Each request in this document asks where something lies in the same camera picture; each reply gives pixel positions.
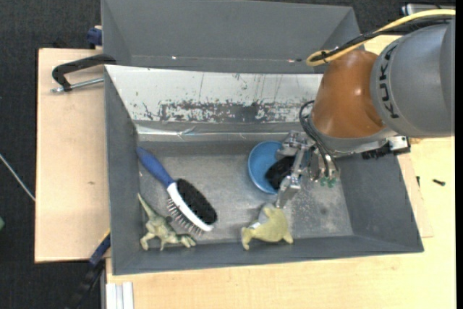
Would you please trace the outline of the pale grey metal gripper finger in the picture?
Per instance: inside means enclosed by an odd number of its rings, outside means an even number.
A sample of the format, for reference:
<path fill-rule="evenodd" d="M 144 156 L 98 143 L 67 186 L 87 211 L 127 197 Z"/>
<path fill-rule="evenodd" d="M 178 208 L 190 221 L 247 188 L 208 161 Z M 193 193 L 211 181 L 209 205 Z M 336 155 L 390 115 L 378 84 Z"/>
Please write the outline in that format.
<path fill-rule="evenodd" d="M 276 207 L 283 208 L 301 189 L 300 180 L 293 176 L 286 176 L 280 183 L 277 193 Z"/>

